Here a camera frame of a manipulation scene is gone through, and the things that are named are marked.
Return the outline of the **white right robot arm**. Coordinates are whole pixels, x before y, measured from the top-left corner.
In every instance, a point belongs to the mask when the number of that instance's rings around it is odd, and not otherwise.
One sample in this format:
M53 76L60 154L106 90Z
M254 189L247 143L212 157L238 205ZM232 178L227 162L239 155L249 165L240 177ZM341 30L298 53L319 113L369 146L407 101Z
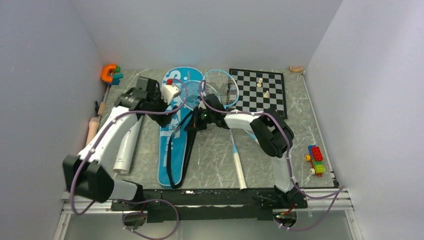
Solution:
M294 133L279 113L272 108L259 112L225 109L214 94L200 96L199 100L184 130L198 132L215 124L222 129L252 132L272 161L276 203L282 208L289 207L295 201L298 187L289 163Z

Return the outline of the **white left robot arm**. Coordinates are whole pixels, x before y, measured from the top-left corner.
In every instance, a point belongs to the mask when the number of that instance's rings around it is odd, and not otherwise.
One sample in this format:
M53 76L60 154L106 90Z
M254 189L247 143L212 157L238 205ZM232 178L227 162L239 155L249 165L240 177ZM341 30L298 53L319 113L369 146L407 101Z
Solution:
M114 102L107 121L90 143L77 155L69 154L62 162L70 199L81 196L95 202L120 200L131 210L144 203L141 184L113 179L107 166L113 163L113 154L127 132L142 117L150 117L161 127L172 120L178 107L169 109L174 98L187 92L187 86L171 78L166 84L140 76L136 86L122 93Z

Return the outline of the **blue racket bag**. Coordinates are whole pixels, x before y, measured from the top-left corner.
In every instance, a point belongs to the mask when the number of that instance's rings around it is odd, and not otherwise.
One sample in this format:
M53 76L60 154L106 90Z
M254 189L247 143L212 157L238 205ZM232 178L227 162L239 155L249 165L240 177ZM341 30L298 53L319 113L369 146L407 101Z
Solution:
M180 96L173 99L168 111L182 105L182 108L173 116L169 125L159 129L159 157L157 180L158 183L169 189L179 188L185 178L191 150L196 134L184 130L192 118L193 108L199 104L199 85L204 75L196 68L180 66L169 70L162 80L165 86L169 79L178 79L185 83L184 86L178 81L175 84L181 89Z

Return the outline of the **white shuttlecock tube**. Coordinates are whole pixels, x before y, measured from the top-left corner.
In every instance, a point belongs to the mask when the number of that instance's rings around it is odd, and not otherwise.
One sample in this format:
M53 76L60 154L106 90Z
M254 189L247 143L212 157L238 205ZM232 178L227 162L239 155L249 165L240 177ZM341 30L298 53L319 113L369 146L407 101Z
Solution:
M142 121L141 117L122 139L113 167L114 172L121 175L127 175L130 172Z

